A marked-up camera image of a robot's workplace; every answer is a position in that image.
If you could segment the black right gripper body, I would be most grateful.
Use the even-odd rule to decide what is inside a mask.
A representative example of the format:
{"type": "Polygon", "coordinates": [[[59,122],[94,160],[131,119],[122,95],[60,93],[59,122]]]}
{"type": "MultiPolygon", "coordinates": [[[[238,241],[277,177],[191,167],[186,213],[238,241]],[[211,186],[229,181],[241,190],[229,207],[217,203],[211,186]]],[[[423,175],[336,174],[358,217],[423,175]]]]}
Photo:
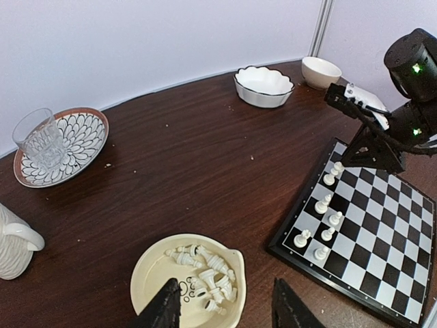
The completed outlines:
{"type": "Polygon", "coordinates": [[[377,129],[374,132],[362,123],[341,155],[343,166],[380,169],[389,174],[400,174],[406,170],[405,154],[382,138],[389,129],[390,112],[375,94],[351,83],[332,83],[324,100],[350,118],[357,119],[358,114],[363,115],[377,129]]]}

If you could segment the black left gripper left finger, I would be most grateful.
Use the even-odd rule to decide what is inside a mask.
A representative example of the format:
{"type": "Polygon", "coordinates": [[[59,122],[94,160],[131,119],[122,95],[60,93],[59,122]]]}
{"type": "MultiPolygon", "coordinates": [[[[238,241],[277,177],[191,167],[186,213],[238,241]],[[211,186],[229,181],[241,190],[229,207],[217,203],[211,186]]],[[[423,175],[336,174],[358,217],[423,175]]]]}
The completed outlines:
{"type": "Polygon", "coordinates": [[[170,278],[127,327],[179,327],[180,294],[178,280],[170,278]]]}

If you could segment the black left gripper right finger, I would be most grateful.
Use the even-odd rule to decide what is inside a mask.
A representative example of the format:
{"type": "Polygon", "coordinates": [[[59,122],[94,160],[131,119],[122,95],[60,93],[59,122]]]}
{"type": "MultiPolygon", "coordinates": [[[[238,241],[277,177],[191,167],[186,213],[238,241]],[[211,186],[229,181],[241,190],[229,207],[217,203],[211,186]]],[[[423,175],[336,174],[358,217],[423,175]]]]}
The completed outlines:
{"type": "Polygon", "coordinates": [[[272,327],[325,328],[282,278],[274,279],[271,308],[272,327]]]}

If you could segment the white chess piece tall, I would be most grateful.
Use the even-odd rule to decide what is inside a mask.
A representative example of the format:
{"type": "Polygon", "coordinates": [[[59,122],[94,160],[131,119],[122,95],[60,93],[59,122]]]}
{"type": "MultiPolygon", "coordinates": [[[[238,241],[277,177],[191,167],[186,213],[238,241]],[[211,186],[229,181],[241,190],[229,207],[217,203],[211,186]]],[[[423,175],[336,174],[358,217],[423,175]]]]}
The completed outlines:
{"type": "Polygon", "coordinates": [[[330,172],[333,176],[338,176],[344,171],[344,169],[345,167],[343,166],[343,164],[337,161],[334,163],[333,168],[330,170],[330,172]]]}
{"type": "Polygon", "coordinates": [[[327,186],[332,186],[334,185],[335,181],[336,181],[336,176],[333,174],[325,174],[323,177],[323,182],[324,184],[326,184],[327,186]]]}

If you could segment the white rook corner piece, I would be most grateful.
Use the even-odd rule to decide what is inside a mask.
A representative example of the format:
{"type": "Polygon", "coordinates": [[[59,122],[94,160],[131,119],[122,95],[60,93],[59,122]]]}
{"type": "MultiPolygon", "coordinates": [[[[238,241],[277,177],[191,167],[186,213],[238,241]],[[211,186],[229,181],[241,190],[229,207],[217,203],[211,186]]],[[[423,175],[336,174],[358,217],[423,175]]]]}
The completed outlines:
{"type": "Polygon", "coordinates": [[[307,245],[308,239],[311,236],[309,230],[303,230],[300,234],[294,237],[294,245],[297,248],[303,248],[307,245]]]}

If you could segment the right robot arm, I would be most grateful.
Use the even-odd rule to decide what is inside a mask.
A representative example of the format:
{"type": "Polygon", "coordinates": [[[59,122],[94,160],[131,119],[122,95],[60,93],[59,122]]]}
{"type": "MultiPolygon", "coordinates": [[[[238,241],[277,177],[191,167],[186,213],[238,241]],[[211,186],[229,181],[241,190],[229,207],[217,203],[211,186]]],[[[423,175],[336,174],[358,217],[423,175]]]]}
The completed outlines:
{"type": "Polygon", "coordinates": [[[371,92],[331,84],[325,102],[362,125],[341,156],[345,167],[406,169],[405,155],[436,154],[436,37],[422,28],[402,36],[384,56],[397,91],[408,102],[389,111],[371,92]]]}

